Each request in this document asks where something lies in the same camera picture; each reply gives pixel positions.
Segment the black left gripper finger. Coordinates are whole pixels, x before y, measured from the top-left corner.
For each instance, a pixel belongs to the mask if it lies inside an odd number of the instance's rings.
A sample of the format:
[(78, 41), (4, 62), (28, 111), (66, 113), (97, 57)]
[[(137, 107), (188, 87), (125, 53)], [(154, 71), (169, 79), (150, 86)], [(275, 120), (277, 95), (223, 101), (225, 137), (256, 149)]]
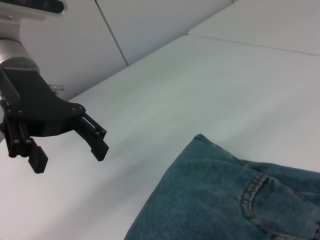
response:
[(28, 158), (28, 162), (36, 174), (42, 174), (45, 171), (48, 157), (31, 137), (25, 123), (4, 116), (0, 130), (4, 134), (9, 157)]
[(99, 162), (103, 161), (109, 150), (109, 146), (104, 142), (107, 131), (87, 113), (76, 119), (74, 130), (89, 145), (94, 157)]

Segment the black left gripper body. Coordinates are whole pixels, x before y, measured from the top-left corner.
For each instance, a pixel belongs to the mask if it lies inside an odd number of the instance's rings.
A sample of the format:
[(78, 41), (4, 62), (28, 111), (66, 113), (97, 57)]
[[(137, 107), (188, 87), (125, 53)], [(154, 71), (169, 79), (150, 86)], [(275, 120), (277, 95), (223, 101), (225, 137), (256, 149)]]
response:
[(86, 113), (78, 104), (59, 98), (35, 70), (0, 70), (1, 107), (10, 121), (25, 125), (33, 137), (52, 137), (75, 129)]

